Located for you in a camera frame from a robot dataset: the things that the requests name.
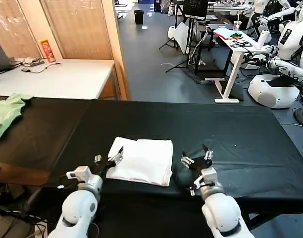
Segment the white desk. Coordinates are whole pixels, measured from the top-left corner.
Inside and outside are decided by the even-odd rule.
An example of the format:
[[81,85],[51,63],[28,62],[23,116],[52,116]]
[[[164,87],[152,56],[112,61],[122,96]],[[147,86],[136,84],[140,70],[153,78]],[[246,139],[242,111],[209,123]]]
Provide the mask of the white desk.
[[[256,41],[254,41],[251,37],[249,37],[248,35],[246,35],[243,32],[241,32],[241,34],[242,34],[242,37],[243,37],[242,40],[248,41],[252,45],[256,44]],[[220,81],[225,81],[225,78],[206,78],[206,80],[214,80],[215,86],[216,86],[217,90],[219,91],[219,93],[222,97],[222,98],[214,99],[214,101],[216,103],[239,103],[240,101],[238,99],[229,98],[229,96],[230,96],[230,92],[232,90],[232,87],[234,85],[236,75],[239,72],[240,66],[243,62],[244,53],[246,53],[247,50],[249,50],[252,53],[265,53],[266,50],[263,50],[263,49],[259,50],[259,49],[256,49],[254,46],[245,47],[245,48],[243,48],[243,47],[234,48],[234,47],[230,46],[231,42],[233,42],[234,40],[224,40],[221,37],[220,37],[220,39],[222,41],[224,41],[224,43],[230,48],[230,50],[233,51],[233,54],[234,53],[237,54],[237,58],[236,58],[236,61],[234,63],[234,66],[233,66],[233,70],[231,72],[230,78],[228,79],[228,82],[227,82],[224,93],[222,93],[222,85],[221,85]]]
[[[38,72],[49,65],[28,67]],[[0,74],[0,96],[13,93],[41,98],[97,99],[112,72],[113,60],[63,59],[41,73],[20,66]]]
[[234,11],[237,13],[238,11],[244,10],[245,8],[246,5],[231,6],[227,4],[214,4],[209,5],[207,11]]

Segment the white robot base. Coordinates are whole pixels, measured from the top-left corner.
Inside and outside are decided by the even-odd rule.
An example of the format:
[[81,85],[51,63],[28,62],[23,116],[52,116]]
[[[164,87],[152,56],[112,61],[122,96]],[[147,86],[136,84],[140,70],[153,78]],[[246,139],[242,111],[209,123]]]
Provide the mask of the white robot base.
[[269,108],[289,108],[292,106],[299,89],[295,86],[271,87],[267,81],[271,81],[278,75],[264,74],[255,76],[250,82],[248,92],[258,103]]

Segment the white towel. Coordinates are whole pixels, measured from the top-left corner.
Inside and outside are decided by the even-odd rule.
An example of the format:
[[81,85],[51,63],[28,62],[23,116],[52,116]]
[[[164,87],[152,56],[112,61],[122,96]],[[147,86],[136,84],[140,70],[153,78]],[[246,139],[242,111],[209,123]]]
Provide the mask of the white towel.
[[169,186],[172,175],[171,140],[130,140],[117,137],[108,154],[124,146],[123,160],[107,171],[106,177]]

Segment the trash can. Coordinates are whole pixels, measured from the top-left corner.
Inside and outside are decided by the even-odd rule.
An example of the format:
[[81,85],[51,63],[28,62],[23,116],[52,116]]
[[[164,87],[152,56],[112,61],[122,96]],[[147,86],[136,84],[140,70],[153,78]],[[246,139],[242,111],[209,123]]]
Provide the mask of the trash can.
[[135,10],[134,11],[136,25],[139,25],[139,24],[143,23],[143,15],[144,15],[144,11],[142,11],[142,10]]

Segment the pringles can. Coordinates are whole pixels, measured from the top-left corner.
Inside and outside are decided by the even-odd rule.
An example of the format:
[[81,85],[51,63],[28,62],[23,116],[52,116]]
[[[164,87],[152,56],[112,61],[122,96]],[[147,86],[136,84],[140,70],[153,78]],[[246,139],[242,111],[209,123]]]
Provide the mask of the pringles can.
[[49,63],[56,62],[56,59],[55,59],[55,57],[53,55],[53,52],[51,50],[51,46],[49,45],[48,40],[47,39],[42,39],[42,40],[40,40],[40,43],[41,43],[42,48],[43,48],[43,50],[45,52],[45,55],[46,55],[46,57],[48,59],[48,62]]

